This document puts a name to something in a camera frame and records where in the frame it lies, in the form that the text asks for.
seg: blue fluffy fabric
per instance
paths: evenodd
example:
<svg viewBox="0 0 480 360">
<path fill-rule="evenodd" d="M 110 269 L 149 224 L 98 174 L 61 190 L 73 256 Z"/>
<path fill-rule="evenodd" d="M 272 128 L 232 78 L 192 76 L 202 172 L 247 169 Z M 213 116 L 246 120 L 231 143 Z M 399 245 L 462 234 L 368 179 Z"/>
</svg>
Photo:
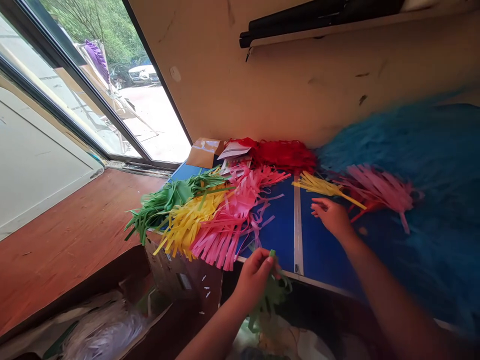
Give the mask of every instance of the blue fluffy fabric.
<svg viewBox="0 0 480 360">
<path fill-rule="evenodd" d="M 403 285 L 435 315 L 454 308 L 453 320 L 470 333 L 480 315 L 479 154 L 480 107 L 470 104 L 421 103 L 374 114 L 317 149 L 325 169 L 377 165 L 424 192 L 406 214 L 411 235 L 395 245 L 415 256 L 380 258 L 398 278 L 413 273 L 400 279 Z"/>
</svg>

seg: brown paper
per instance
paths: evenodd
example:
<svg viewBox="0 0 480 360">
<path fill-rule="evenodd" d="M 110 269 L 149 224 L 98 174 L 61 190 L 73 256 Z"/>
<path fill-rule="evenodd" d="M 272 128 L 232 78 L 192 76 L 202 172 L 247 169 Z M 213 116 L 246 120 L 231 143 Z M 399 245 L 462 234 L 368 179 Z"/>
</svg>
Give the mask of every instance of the brown paper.
<svg viewBox="0 0 480 360">
<path fill-rule="evenodd" d="M 214 155 L 220 155 L 223 150 L 223 141 L 200 137 L 192 145 L 186 164 L 211 169 L 214 166 Z"/>
</svg>

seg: yellow paper fringe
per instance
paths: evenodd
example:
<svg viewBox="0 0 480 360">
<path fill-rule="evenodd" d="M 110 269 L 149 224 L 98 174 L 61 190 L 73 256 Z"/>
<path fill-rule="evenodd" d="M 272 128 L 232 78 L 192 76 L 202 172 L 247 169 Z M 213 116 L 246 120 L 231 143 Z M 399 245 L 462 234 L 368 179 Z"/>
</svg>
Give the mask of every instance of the yellow paper fringe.
<svg viewBox="0 0 480 360">
<path fill-rule="evenodd" d="M 215 186 L 210 190 L 220 189 L 228 190 L 225 184 Z M 213 219 L 217 208 L 224 200 L 224 191 L 207 193 L 204 196 L 192 198 L 183 206 L 175 206 L 168 215 L 168 228 L 163 233 L 160 245 L 153 255 L 157 255 L 160 249 L 164 247 L 166 254 L 173 251 L 173 257 L 177 254 L 177 251 L 180 251 L 186 255 L 188 260 L 195 259 L 190 251 L 190 245 L 200 230 L 200 223 Z"/>
<path fill-rule="evenodd" d="M 359 208 L 366 210 L 367 207 L 362 203 L 358 202 L 354 198 L 345 195 L 338 185 L 332 184 L 328 181 L 325 181 L 321 178 L 310 175 L 308 172 L 304 171 L 300 175 L 298 182 L 294 181 L 291 183 L 293 186 L 311 191 L 314 193 L 326 195 L 326 196 L 341 196 L 351 203 L 357 205 Z"/>
</svg>

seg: sliding door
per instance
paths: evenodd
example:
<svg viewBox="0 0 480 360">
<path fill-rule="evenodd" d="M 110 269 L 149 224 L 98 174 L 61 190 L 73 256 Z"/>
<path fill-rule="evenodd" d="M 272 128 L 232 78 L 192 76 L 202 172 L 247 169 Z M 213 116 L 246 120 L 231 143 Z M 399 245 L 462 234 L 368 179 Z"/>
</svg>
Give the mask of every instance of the sliding door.
<svg viewBox="0 0 480 360">
<path fill-rule="evenodd" d="M 2 0 L 0 13 L 0 70 L 101 155 L 186 159 L 191 140 L 122 0 Z"/>
</svg>

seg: white paper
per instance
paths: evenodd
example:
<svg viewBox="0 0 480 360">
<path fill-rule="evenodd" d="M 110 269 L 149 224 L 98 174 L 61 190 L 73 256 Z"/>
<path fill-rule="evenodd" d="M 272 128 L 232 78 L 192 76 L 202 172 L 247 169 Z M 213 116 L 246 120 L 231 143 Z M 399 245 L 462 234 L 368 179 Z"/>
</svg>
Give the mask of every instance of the white paper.
<svg viewBox="0 0 480 360">
<path fill-rule="evenodd" d="M 251 156 L 240 156 L 240 157 L 234 157 L 234 158 L 227 158 L 223 160 L 223 164 L 220 168 L 220 176 L 229 176 L 230 175 L 230 170 L 240 164 L 243 163 L 247 167 L 250 167 L 252 165 L 252 157 Z M 242 176 L 244 174 L 243 170 L 238 171 L 236 173 L 238 176 Z"/>
<path fill-rule="evenodd" d="M 250 149 L 251 147 L 240 145 L 238 142 L 230 142 L 220 154 L 218 160 L 236 158 L 245 155 Z"/>
</svg>

